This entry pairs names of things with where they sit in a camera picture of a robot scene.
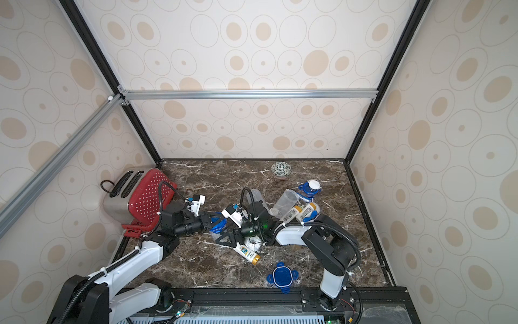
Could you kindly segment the round white soap disc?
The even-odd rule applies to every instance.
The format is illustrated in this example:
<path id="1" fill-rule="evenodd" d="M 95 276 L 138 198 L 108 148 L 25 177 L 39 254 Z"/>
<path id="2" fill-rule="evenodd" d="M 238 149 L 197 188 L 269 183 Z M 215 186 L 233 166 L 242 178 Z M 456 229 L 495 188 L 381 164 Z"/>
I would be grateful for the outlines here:
<path id="1" fill-rule="evenodd" d="M 311 190 L 311 192 L 318 192 L 319 190 L 321 190 L 321 184 L 319 181 L 317 180 L 309 180 L 308 181 L 308 187 L 309 189 Z"/>

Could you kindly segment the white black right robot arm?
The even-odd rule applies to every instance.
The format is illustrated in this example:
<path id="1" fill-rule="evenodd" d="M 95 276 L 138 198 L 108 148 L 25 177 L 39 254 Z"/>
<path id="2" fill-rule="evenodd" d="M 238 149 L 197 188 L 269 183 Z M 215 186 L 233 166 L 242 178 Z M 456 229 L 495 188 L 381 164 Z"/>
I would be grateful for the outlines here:
<path id="1" fill-rule="evenodd" d="M 209 230 L 217 244 L 236 251 L 256 264 L 266 246 L 302 246 L 309 249 L 323 268 L 318 302 L 325 311 L 346 304 L 342 291 L 349 286 L 352 271 L 360 266 L 359 242 L 316 205 L 280 216 L 269 209 L 258 190 L 243 188 L 240 201 L 209 217 Z"/>

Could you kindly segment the white shampoo tube gold cap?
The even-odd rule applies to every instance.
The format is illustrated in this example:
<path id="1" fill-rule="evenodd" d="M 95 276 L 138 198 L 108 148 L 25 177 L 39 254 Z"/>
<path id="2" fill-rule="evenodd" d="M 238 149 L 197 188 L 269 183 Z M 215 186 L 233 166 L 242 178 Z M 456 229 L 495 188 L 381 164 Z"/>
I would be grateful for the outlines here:
<path id="1" fill-rule="evenodd" d="M 253 250 L 250 250 L 247 246 L 238 244 L 234 251 L 236 251 L 239 255 L 241 255 L 245 260 L 252 263 L 253 265 L 256 265 L 257 262 L 260 260 L 260 255 L 254 252 Z"/>

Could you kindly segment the white bottle orange cap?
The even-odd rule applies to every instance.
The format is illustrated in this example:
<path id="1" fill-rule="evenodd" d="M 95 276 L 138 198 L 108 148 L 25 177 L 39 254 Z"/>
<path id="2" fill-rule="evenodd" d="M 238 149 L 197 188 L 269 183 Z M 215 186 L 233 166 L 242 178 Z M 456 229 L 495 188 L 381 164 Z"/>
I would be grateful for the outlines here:
<path id="1" fill-rule="evenodd" d="M 282 217 L 282 222 L 284 224 L 288 224 L 290 221 L 295 219 L 301 212 L 303 211 L 303 208 L 299 205 L 296 205 L 290 209 L 290 211 Z"/>

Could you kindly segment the clear comb disc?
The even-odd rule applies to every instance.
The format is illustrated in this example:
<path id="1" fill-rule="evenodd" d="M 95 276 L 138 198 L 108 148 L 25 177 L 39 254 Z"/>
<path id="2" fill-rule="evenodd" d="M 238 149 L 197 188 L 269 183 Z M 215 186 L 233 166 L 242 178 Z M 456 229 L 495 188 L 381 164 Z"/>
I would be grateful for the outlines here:
<path id="1" fill-rule="evenodd" d="M 244 245 L 255 253 L 260 253 L 263 249 L 263 241 L 258 236 L 247 237 L 244 241 Z"/>

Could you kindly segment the white tube orange cap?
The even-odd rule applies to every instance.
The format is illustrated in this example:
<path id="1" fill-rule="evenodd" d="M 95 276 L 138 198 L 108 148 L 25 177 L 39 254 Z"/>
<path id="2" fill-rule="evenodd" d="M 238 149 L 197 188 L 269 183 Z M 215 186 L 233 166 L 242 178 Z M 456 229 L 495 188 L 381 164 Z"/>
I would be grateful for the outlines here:
<path id="1" fill-rule="evenodd" d="M 318 216 L 320 211 L 321 208 L 316 203 L 310 202 L 302 209 L 302 211 L 299 213 L 296 219 L 300 223 L 306 223 L 314 220 Z"/>

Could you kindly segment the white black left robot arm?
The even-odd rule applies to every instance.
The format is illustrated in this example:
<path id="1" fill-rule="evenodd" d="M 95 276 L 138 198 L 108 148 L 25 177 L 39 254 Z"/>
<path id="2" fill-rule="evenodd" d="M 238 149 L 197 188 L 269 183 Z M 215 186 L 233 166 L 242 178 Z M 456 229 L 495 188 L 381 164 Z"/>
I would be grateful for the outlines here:
<path id="1" fill-rule="evenodd" d="M 48 323 L 117 323 L 171 296 L 167 286 L 155 283 L 127 292 L 122 289 L 169 256 L 181 237 L 208 228 L 211 217 L 200 212 L 205 196 L 186 198 L 166 181 L 159 183 L 157 199 L 159 210 L 136 248 L 92 274 L 69 278 L 57 296 Z"/>

